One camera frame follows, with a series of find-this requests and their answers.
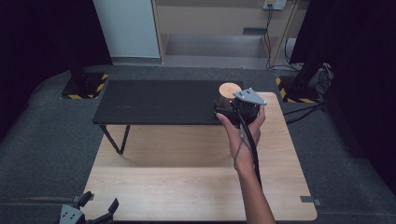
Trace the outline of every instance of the black curtain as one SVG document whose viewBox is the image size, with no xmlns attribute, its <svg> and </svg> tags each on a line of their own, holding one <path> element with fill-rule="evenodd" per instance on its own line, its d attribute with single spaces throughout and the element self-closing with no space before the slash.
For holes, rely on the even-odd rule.
<svg viewBox="0 0 396 224">
<path fill-rule="evenodd" d="M 331 0 L 333 6 L 324 7 L 321 2 L 312 0 L 292 58 L 307 63 L 316 56 L 312 52 L 326 56 L 334 71 L 326 103 L 346 148 L 365 156 L 396 194 L 396 5 Z M 331 26 L 324 26 L 326 21 Z M 318 39 L 321 45 L 307 44 Z"/>
<path fill-rule="evenodd" d="M 39 83 L 96 64 L 111 59 L 92 0 L 1 1 L 0 139 Z"/>
</svg>

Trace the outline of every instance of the yellow black hazard tape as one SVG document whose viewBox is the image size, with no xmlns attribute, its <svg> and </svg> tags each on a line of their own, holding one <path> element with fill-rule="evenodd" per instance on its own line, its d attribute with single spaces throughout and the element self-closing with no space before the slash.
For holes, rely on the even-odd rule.
<svg viewBox="0 0 396 224">
<path fill-rule="evenodd" d="M 283 102 L 287 103 L 319 103 L 319 99 L 309 99 L 309 98 L 289 98 L 286 90 L 283 86 L 282 80 L 277 77 L 276 85 L 279 88 L 280 96 L 282 97 Z"/>
<path fill-rule="evenodd" d="M 98 87 L 96 88 L 95 94 L 67 94 L 67 95 L 62 95 L 62 99 L 73 99 L 73 100 L 78 100 L 78 99 L 96 99 L 103 87 L 105 86 L 106 80 L 108 78 L 108 75 L 103 74 L 102 80 L 100 81 Z"/>
</svg>

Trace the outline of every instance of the round wooden disc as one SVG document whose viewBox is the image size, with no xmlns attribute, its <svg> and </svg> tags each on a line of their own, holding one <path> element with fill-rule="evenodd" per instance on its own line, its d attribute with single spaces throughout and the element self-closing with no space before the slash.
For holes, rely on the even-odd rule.
<svg viewBox="0 0 396 224">
<path fill-rule="evenodd" d="M 219 93 L 222 97 L 226 99 L 233 99 L 233 93 L 236 91 L 241 91 L 241 88 L 232 82 L 226 82 L 219 87 Z"/>
</svg>

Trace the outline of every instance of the human arm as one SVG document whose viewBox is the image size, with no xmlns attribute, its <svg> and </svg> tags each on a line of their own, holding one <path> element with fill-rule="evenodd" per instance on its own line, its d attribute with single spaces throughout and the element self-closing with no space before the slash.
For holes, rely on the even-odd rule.
<svg viewBox="0 0 396 224">
<path fill-rule="evenodd" d="M 230 141 L 230 150 L 241 185 L 247 223 L 276 223 L 260 183 L 255 176 L 249 143 L 242 142 L 240 130 L 236 129 L 227 117 L 221 114 L 217 114 L 217 117 L 224 126 Z M 264 107 L 261 105 L 258 117 L 248 125 L 256 146 L 260 140 L 260 127 L 264 121 Z"/>
</svg>

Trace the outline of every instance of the black table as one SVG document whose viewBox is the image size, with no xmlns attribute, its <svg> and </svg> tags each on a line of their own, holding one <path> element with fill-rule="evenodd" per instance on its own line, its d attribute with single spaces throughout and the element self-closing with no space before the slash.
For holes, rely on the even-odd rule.
<svg viewBox="0 0 396 224">
<path fill-rule="evenodd" d="M 213 125 L 213 103 L 224 80 L 109 80 L 92 120 L 123 153 L 132 124 Z M 243 89 L 242 81 L 233 81 Z M 119 148 L 106 126 L 126 125 Z"/>
</svg>

